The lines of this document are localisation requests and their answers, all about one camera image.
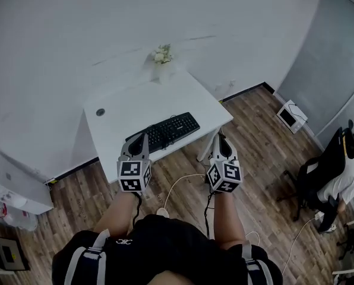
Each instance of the desk leg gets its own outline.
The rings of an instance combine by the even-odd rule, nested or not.
[[[198,153],[198,156],[197,156],[197,160],[199,162],[203,161],[203,159],[205,158],[205,155],[209,151],[209,149],[210,149],[210,147],[211,147],[211,145],[213,143],[214,137],[219,132],[219,129],[220,129],[220,126],[218,128],[216,128],[214,131],[211,131],[209,134],[206,135],[203,147],[202,147],[202,149],[200,150],[200,152]]]

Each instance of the cable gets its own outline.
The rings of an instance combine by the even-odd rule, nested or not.
[[[301,115],[297,115],[297,114],[294,114],[294,113],[292,112],[292,109],[290,108],[290,106],[296,106],[296,107],[297,107],[297,105],[296,105],[295,103],[289,103],[288,106],[289,106],[290,112],[291,112],[293,115],[296,115],[296,116],[300,117],[303,121],[305,121],[306,123],[308,123],[308,121],[306,121]]]
[[[140,214],[140,206],[143,201],[142,201],[140,195],[138,195],[136,192],[132,192],[132,193],[139,199],[139,203],[137,204],[137,208],[136,208],[137,212],[136,212],[134,219],[132,220],[132,228],[135,228],[135,222],[136,222],[137,217]]]
[[[205,224],[206,224],[206,236],[207,236],[207,239],[210,240],[210,231],[208,229],[208,221],[207,221],[207,209],[208,209],[208,206],[210,205],[210,201],[211,201],[211,198],[212,196],[214,195],[215,191],[213,191],[212,193],[210,193],[210,195],[207,197],[207,205],[206,205],[206,208],[205,208],[205,211],[204,211],[204,215],[205,215]]]
[[[190,175],[182,176],[182,177],[180,177],[178,180],[175,181],[175,183],[170,187],[169,193],[167,194],[167,197],[166,197],[166,200],[165,200],[165,204],[164,204],[164,209],[165,209],[165,207],[166,207],[166,203],[167,203],[167,200],[168,200],[168,198],[169,198],[169,195],[170,195],[170,193],[171,193],[172,190],[173,190],[173,187],[179,182],[179,180],[180,180],[180,179],[183,179],[183,178],[188,178],[188,177],[190,177],[190,176],[195,176],[195,175],[201,175],[201,176],[205,177],[205,174],[197,173],[197,174],[190,174]]]
[[[313,218],[311,218],[310,220],[308,220],[308,221],[302,226],[302,228],[301,228],[300,232],[298,233],[298,235],[296,235],[295,240],[293,241],[293,244],[292,244],[292,246],[290,247],[289,257],[288,257],[288,260],[287,260],[286,263],[285,263],[285,266],[284,266],[284,269],[283,269],[283,273],[282,273],[282,274],[284,274],[284,272],[285,272],[285,268],[287,267],[288,262],[289,262],[289,260],[290,260],[290,256],[292,255],[293,246],[295,245],[296,240],[297,240],[298,236],[300,235],[302,229],[304,229],[304,227],[305,227],[310,221],[313,221],[314,219],[315,219],[315,217],[313,217]]]
[[[260,244],[260,236],[259,236],[259,233],[257,233],[256,231],[251,231],[251,232],[249,232],[249,233],[246,234],[246,237],[247,237],[248,235],[250,235],[251,233],[256,233],[256,235],[258,236],[258,246],[259,246],[259,244]]]

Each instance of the white cable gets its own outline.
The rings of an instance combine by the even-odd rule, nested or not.
[[[259,236],[259,233],[257,233],[256,231],[251,231],[251,232],[249,232],[249,233],[246,234],[246,237],[247,237],[248,235],[250,235],[251,233],[256,233],[256,235],[258,236],[258,246],[259,246],[259,244],[260,244],[260,236]]]
[[[166,207],[167,199],[169,198],[169,195],[170,195],[170,193],[171,193],[172,190],[173,190],[173,187],[179,182],[179,180],[180,180],[180,179],[183,179],[183,178],[188,178],[188,177],[190,177],[190,176],[195,176],[195,175],[201,175],[201,176],[205,177],[205,174],[197,173],[197,174],[185,175],[185,176],[179,178],[178,180],[176,180],[176,182],[170,187],[169,193],[167,194],[167,197],[166,197],[166,200],[165,200],[165,204],[164,204],[164,209],[165,209],[165,207]]]
[[[282,274],[284,274],[284,272],[285,272],[285,268],[287,267],[288,262],[289,262],[289,260],[290,260],[290,256],[292,255],[293,246],[295,245],[296,240],[297,240],[298,236],[300,235],[302,229],[304,229],[304,227],[305,227],[310,221],[313,221],[314,219],[315,219],[315,218],[313,217],[312,219],[308,220],[308,221],[302,226],[302,228],[301,228],[300,232],[298,233],[298,235],[296,235],[295,240],[293,241],[292,247],[290,247],[289,258],[288,258],[288,260],[287,260],[286,263],[285,263],[285,266],[284,266],[284,269],[283,269],[283,273],[282,273]]]

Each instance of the white wall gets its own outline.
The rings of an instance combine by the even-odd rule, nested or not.
[[[288,72],[319,0],[0,0],[0,149],[46,177],[93,157],[83,104],[176,63],[226,96]]]

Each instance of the white flowers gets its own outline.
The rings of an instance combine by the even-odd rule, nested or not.
[[[156,64],[165,64],[173,59],[170,54],[170,45],[160,45],[157,50],[152,52],[153,60]]]

